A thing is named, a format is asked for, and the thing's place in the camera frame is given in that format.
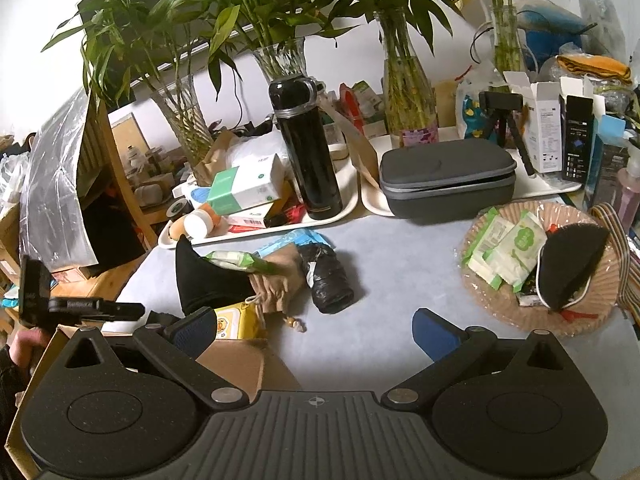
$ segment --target yellow package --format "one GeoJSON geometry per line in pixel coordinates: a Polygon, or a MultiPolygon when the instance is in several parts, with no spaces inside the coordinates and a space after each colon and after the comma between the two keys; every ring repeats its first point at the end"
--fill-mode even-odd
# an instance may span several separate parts
{"type": "Polygon", "coordinates": [[[216,339],[256,339],[265,336],[262,319],[254,303],[236,303],[216,309],[216,339]]]}

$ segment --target pump bottle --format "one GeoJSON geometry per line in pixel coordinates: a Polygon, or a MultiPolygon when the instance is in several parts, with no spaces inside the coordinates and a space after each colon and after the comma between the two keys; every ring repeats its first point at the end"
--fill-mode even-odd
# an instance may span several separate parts
{"type": "Polygon", "coordinates": [[[626,168],[618,172],[613,207],[625,233],[628,234],[640,205],[640,148],[636,142],[630,140],[627,151],[629,161],[626,168]]]}

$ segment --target glass vase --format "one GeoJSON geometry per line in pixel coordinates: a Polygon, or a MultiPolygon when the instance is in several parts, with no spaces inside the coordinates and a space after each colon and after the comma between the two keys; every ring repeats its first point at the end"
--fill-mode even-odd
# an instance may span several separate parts
{"type": "Polygon", "coordinates": [[[267,83],[287,75],[306,75],[305,38],[258,48],[252,54],[267,83]]]}
{"type": "Polygon", "coordinates": [[[492,9],[494,21],[494,65],[498,71],[524,70],[522,48],[518,38],[518,16],[513,6],[492,9]]]}
{"type": "Polygon", "coordinates": [[[386,127],[393,148],[438,142],[435,94],[409,39],[402,10],[376,13],[385,48],[386,127]]]}
{"type": "Polygon", "coordinates": [[[213,139],[202,117],[195,89],[193,75],[177,80],[153,94],[171,129],[180,142],[189,164],[195,168],[209,151],[213,139]]]}

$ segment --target green and white box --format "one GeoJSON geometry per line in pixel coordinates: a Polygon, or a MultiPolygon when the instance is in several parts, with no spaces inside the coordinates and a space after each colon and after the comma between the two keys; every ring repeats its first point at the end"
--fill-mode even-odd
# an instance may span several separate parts
{"type": "Polygon", "coordinates": [[[230,215],[279,199],[283,181],[278,155],[244,161],[216,175],[207,202],[216,214],[230,215]]]}

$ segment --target white tray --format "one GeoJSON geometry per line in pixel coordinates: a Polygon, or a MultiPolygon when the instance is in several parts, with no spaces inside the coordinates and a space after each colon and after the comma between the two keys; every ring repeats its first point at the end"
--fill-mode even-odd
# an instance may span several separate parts
{"type": "MultiPolygon", "coordinates": [[[[457,138],[458,133],[455,127],[440,129],[440,140],[455,140],[457,138]]],[[[378,154],[378,163],[380,163],[382,155],[391,150],[391,137],[376,137],[375,139],[371,139],[370,142],[376,149],[376,153],[378,154]]],[[[577,191],[582,187],[581,184],[576,184],[575,182],[567,182],[561,187],[555,187],[538,175],[535,178],[529,178],[517,150],[507,151],[511,154],[513,160],[518,163],[518,167],[516,169],[516,188],[513,193],[514,200],[558,193],[571,193],[572,191],[577,191]]],[[[380,216],[394,215],[391,212],[391,209],[389,209],[389,204],[387,203],[386,197],[382,191],[376,189],[362,178],[360,179],[360,188],[362,190],[362,203],[365,208],[373,214],[380,216]]]]}
{"type": "MultiPolygon", "coordinates": [[[[305,214],[302,222],[299,224],[290,224],[283,225],[280,227],[270,227],[268,229],[258,229],[255,231],[247,231],[245,233],[229,233],[228,224],[222,220],[220,224],[213,230],[212,234],[210,234],[207,238],[201,239],[192,239],[192,245],[202,245],[202,244],[210,244],[213,242],[221,242],[223,240],[233,240],[234,238],[247,238],[249,236],[259,236],[266,234],[279,233],[283,231],[291,231],[292,229],[297,229],[299,227],[315,227],[321,225],[331,224],[333,222],[337,222],[338,220],[343,219],[347,216],[351,211],[353,211],[358,204],[358,178],[357,172],[355,168],[351,165],[351,159],[347,158],[345,160],[336,160],[334,161],[334,167],[336,169],[335,176],[338,180],[338,186],[340,187],[340,195],[342,197],[342,205],[344,206],[340,214],[332,218],[328,218],[327,220],[313,220],[309,218],[308,214],[305,214]]],[[[171,240],[169,236],[169,227],[171,226],[171,222],[168,222],[167,225],[164,226],[160,236],[158,237],[158,246],[163,249],[175,249],[176,242],[171,240]]]]}

